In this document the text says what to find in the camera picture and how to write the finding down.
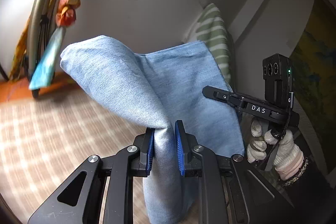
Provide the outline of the dark sleeved right forearm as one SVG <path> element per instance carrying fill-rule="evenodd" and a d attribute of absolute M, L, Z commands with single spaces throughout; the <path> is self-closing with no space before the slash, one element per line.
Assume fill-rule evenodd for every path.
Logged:
<path fill-rule="evenodd" d="M 297 223 L 335 223 L 335 188 L 309 158 L 282 187 L 294 205 Z"/>

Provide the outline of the white gloved right hand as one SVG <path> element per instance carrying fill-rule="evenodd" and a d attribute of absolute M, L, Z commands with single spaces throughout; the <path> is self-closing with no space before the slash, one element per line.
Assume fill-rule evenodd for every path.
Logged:
<path fill-rule="evenodd" d="M 283 181 L 294 177 L 305 160 L 303 152 L 294 143 L 293 134 L 286 130 L 285 136 L 277 140 L 266 129 L 268 123 L 253 118 L 251 123 L 252 138 L 247 145 L 247 159 L 250 163 L 270 159 L 271 166 Z"/>

